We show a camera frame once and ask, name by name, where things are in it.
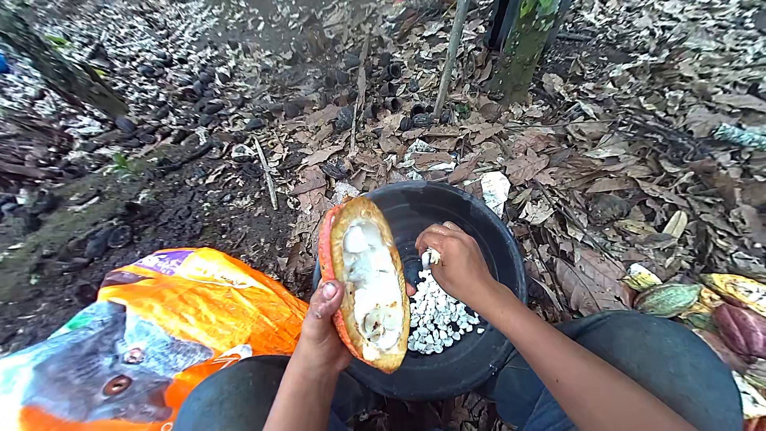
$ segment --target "dark pants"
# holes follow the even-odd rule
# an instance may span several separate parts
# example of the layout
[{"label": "dark pants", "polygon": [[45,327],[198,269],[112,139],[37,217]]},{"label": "dark pants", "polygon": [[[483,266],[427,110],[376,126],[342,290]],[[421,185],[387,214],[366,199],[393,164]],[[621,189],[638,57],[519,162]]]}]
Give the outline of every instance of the dark pants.
[{"label": "dark pants", "polygon": [[[680,324],[612,311],[557,328],[653,393],[699,431],[742,429],[739,392],[731,372],[704,341]],[[191,392],[174,431],[261,429],[286,364],[286,357],[253,357],[218,371]],[[518,352],[478,392],[495,401],[500,417],[519,429],[575,428]],[[328,429],[345,429],[348,418],[374,404],[375,396],[342,373]],[[301,406],[296,406],[296,414],[300,412]]]}]

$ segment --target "orange bag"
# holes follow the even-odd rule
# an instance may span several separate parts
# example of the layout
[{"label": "orange bag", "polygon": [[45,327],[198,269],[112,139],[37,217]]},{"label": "orange bag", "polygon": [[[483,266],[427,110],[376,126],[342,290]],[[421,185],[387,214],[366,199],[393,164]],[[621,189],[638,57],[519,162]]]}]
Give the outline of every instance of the orange bag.
[{"label": "orange bag", "polygon": [[98,300],[0,360],[0,412],[22,430],[172,429],[204,378],[291,354],[308,305],[211,248],[152,253],[106,275]]}]

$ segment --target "fingernail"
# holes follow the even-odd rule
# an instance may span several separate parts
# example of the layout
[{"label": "fingernail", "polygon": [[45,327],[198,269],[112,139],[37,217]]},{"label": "fingernail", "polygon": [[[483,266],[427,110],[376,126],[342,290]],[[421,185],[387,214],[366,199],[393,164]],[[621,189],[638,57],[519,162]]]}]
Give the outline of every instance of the fingernail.
[{"label": "fingernail", "polygon": [[338,288],[333,283],[325,283],[325,285],[322,286],[322,294],[325,295],[326,300],[333,299],[337,291]]}]

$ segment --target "soil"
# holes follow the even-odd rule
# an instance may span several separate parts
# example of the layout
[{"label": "soil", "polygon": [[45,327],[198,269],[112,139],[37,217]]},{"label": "soil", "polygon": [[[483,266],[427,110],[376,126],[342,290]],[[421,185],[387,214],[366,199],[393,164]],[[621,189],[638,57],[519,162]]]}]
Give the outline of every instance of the soil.
[{"label": "soil", "polygon": [[[175,160],[189,152],[169,147],[153,157]],[[30,235],[16,218],[7,218],[0,225],[0,247],[22,246],[4,253],[0,262],[2,352],[45,339],[95,301],[107,272],[159,249],[213,247],[282,278],[276,257],[287,256],[284,247],[297,212],[284,195],[278,195],[279,209],[272,208],[262,172],[251,163],[228,164],[217,181],[204,184],[221,163],[202,157],[157,179],[150,163],[134,168],[143,174],[90,174],[54,191],[61,198],[59,208],[42,215],[42,227]],[[97,202],[72,210],[70,197],[95,190]],[[89,239],[113,224],[129,226],[131,242],[81,262]],[[303,296],[308,286],[289,287]]]}]

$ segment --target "forearm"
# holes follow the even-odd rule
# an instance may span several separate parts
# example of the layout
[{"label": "forearm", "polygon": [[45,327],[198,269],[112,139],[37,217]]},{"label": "forearm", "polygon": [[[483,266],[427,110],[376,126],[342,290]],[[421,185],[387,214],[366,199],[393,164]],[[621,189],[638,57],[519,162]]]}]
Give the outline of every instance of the forearm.
[{"label": "forearm", "polygon": [[316,367],[300,344],[290,358],[264,431],[323,431],[338,382],[337,370]]},{"label": "forearm", "polygon": [[496,281],[472,308],[519,350],[579,429],[692,430],[628,376],[570,340]]}]

